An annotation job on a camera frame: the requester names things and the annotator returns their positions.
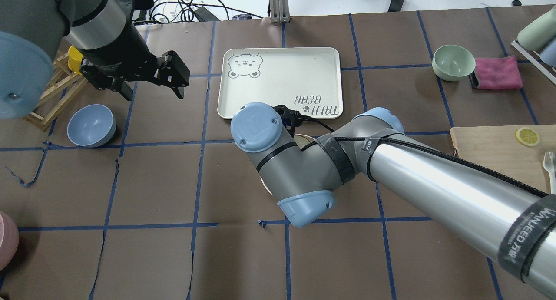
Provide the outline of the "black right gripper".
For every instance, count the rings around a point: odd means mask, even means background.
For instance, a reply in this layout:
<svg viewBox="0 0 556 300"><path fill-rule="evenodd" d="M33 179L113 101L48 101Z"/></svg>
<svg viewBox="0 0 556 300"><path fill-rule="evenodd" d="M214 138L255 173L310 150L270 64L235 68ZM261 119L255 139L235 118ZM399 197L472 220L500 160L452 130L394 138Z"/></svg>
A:
<svg viewBox="0 0 556 300"><path fill-rule="evenodd" d="M273 109L280 116L282 125L287 131L295 131L296 127L301 126L300 112L290 109L285 105L273 106Z"/></svg>

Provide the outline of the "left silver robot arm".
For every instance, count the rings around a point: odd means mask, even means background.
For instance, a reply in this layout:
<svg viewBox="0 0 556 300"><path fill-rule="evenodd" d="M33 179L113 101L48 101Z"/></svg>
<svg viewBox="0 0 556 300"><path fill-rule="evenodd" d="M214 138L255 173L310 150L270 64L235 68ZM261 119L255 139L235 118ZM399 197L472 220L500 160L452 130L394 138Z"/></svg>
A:
<svg viewBox="0 0 556 300"><path fill-rule="evenodd" d="M82 75L96 89L131 100L128 82L171 88L183 99L189 69L175 51L156 57L132 22L154 0L1 0L0 113L21 118L38 105L63 38L82 55Z"/></svg>

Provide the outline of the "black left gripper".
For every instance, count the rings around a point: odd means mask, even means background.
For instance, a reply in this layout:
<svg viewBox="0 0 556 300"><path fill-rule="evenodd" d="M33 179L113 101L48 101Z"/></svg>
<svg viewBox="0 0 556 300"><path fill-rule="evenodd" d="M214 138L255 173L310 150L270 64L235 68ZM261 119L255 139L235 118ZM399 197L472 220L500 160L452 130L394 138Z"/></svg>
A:
<svg viewBox="0 0 556 300"><path fill-rule="evenodd" d="M82 60L82 75L97 90L111 90L125 100L133 99L133 88L128 82L150 82L170 88L178 99L184 99L189 86L190 70L175 51L167 51L162 57L125 64L123 61L106 67Z"/></svg>

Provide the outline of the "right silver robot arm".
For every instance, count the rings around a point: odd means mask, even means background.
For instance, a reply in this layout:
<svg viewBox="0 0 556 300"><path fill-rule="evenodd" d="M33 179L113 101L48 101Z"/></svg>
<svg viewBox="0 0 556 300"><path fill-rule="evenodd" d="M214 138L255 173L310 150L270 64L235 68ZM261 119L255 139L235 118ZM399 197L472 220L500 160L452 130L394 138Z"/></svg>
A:
<svg viewBox="0 0 556 300"><path fill-rule="evenodd" d="M305 227L335 205L333 191L364 174L555 298L555 195L412 140L376 107L300 148L274 108L239 108L231 134L278 207Z"/></svg>

